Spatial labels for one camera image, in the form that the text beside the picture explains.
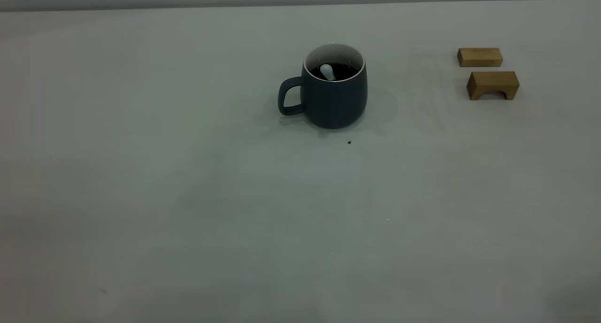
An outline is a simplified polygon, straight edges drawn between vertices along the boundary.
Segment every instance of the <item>table surface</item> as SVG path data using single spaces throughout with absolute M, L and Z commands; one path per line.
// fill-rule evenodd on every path
M 2 13 L 0 320 L 599 319 L 599 17 L 601 0 Z M 367 61 L 363 117 L 281 116 L 279 84 L 334 41 Z M 460 47 L 504 63 L 460 68 Z M 515 100 L 470 101 L 473 70 L 515 71 Z

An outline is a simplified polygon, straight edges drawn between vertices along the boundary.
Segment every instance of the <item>coffee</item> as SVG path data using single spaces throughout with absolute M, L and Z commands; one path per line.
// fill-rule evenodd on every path
M 329 66 L 332 66 L 332 71 L 334 73 L 334 76 L 336 77 L 336 81 L 354 77 L 357 73 L 359 73 L 359 70 L 356 70 L 350 67 L 349 65 L 345 64 L 329 64 Z M 311 74 L 315 77 L 318 77 L 319 79 L 327 81 L 325 75 L 323 75 L 322 72 L 319 70 L 319 66 L 317 68 L 312 69 Z

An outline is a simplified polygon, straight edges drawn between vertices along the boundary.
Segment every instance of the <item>mug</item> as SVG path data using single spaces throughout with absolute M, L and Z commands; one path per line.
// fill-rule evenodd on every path
M 311 74 L 323 64 L 347 64 L 358 70 L 352 77 L 328 81 Z M 300 86 L 300 105 L 284 107 L 286 92 Z M 343 128 L 355 122 L 367 104 L 367 69 L 356 49 L 342 44 L 320 46 L 305 58 L 300 77 L 282 83 L 277 95 L 277 107 L 284 115 L 305 113 L 307 118 L 323 128 Z

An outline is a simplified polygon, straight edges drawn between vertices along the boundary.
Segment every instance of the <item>white spoon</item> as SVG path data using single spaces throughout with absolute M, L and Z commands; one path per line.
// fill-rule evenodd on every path
M 334 71 L 332 70 L 332 66 L 329 66 L 328 64 L 323 64 L 319 67 L 319 70 L 329 81 L 336 80 L 336 77 L 334 76 Z

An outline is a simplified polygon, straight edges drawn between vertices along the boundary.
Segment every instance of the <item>arch-shaped wooden block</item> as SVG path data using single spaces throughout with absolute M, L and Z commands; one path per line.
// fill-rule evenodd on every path
M 473 71 L 468 81 L 470 100 L 478 100 L 486 92 L 501 91 L 505 100 L 513 100 L 520 82 L 514 71 Z

